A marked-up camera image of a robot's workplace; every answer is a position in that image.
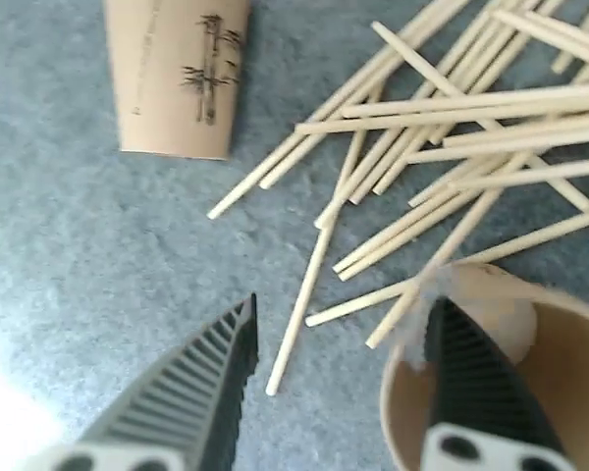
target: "gray carpet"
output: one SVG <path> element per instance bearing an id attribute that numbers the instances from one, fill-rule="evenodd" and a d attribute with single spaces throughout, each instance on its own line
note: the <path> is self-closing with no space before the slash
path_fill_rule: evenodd
<path id="1" fill-rule="evenodd" d="M 261 361 L 236 469 L 392 469 L 377 403 L 388 347 L 363 345 L 388 305 L 305 330 L 281 393 L 263 393 L 348 137 L 328 139 L 221 219 L 205 213 L 381 46 L 371 21 L 399 28 L 425 3 L 254 1 L 233 158 L 215 163 L 117 151 L 98 1 L 0 0 L 0 374 L 56 417 L 63 440 L 159 354 L 254 290 Z M 424 54 L 438 60 L 482 3 Z M 569 0 L 559 16 L 579 20 L 588 6 Z M 532 42 L 497 87 L 567 81 L 576 67 L 552 76 L 555 56 Z M 418 84 L 404 68 L 389 96 L 407 97 Z M 587 153 L 570 148 L 551 161 Z M 347 208 L 329 260 L 394 221 L 442 168 L 411 168 L 384 197 Z M 589 179 L 576 184 L 589 195 Z M 507 191 L 461 252 L 573 214 L 545 185 Z M 310 310 L 415 274 L 457 220 L 347 284 L 328 263 Z M 501 266 L 589 301 L 589 229 Z"/>

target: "pile of chopsticks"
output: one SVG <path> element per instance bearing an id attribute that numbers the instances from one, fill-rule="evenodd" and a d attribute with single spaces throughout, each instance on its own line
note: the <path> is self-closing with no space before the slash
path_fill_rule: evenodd
<path id="1" fill-rule="evenodd" d="M 274 395 L 295 345 L 310 295 L 341 208 L 372 191 L 382 194 L 408 165 L 462 160 L 416 194 L 395 223 L 340 260 L 334 270 L 348 280 L 473 202 L 462 220 L 412 279 L 370 292 L 305 319 L 317 326 L 376 303 L 397 298 L 366 344 L 374 348 L 416 300 L 419 288 L 476 228 L 506 187 L 547 182 L 580 214 L 464 261 L 491 262 L 589 226 L 589 198 L 567 179 L 589 175 L 589 160 L 551 166 L 540 157 L 562 145 L 589 142 L 589 13 L 580 26 L 551 18 L 564 0 L 490 0 L 435 67 L 416 50 L 471 0 L 434 0 L 402 31 L 373 28 L 387 42 L 352 78 L 299 124 L 279 147 L 209 213 L 215 219 L 256 184 L 269 188 L 333 132 L 353 132 L 331 201 L 314 222 L 320 230 L 266 392 Z M 585 65 L 571 85 L 486 91 L 532 39 L 559 48 L 553 64 L 561 74 L 574 58 Z M 379 102 L 384 83 L 408 63 L 424 82 L 410 100 Z M 503 126 L 503 118 L 529 118 Z M 458 123 L 484 130 L 447 137 Z M 369 130 L 384 130 L 360 158 Z M 441 144 L 421 150 L 426 142 Z"/>

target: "brown cardboard tube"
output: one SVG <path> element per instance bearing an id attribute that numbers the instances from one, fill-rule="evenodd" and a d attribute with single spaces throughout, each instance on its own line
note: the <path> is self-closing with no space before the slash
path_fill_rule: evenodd
<path id="1" fill-rule="evenodd" d="M 484 267 L 467 266 L 467 270 Z M 578 471 L 589 471 L 589 305 L 506 273 L 483 275 L 470 274 L 481 279 L 481 289 L 499 290 L 503 299 L 533 303 L 537 336 L 517 369 L 552 422 L 568 458 Z M 418 471 L 434 378 L 429 366 L 415 373 L 403 359 L 403 345 L 398 344 L 384 371 L 382 428 L 399 469 Z"/>
<path id="2" fill-rule="evenodd" d="M 105 0 L 122 150 L 226 159 L 248 0 Z"/>

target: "bamboo illustration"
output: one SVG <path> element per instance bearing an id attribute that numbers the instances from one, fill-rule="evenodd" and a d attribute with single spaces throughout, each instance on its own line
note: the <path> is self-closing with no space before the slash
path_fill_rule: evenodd
<path id="1" fill-rule="evenodd" d="M 223 19 L 219 15 L 204 15 L 198 23 L 203 26 L 202 69 L 183 67 L 184 85 L 190 87 L 198 96 L 196 120 L 212 126 L 216 122 L 216 97 L 220 85 L 239 82 L 242 37 L 239 31 L 223 30 Z M 227 73 L 218 77 L 221 58 L 221 41 L 235 54 L 234 60 L 225 60 Z"/>

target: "screw hole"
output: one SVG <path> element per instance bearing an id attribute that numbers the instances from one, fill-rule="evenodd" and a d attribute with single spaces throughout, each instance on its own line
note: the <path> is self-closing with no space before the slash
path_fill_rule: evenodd
<path id="1" fill-rule="evenodd" d="M 94 460 L 86 454 L 78 454 L 61 463 L 57 471 L 91 471 L 92 469 L 94 469 Z"/>
<path id="2" fill-rule="evenodd" d="M 462 437 L 447 437 L 443 439 L 441 449 L 447 454 L 466 461 L 478 461 L 480 459 L 478 448 L 472 442 Z"/>
<path id="3" fill-rule="evenodd" d="M 168 466 L 158 459 L 149 459 L 138 464 L 134 471 L 168 471 Z"/>
<path id="4" fill-rule="evenodd" d="M 521 471 L 559 471 L 557 467 L 542 458 L 525 458 L 521 462 Z"/>

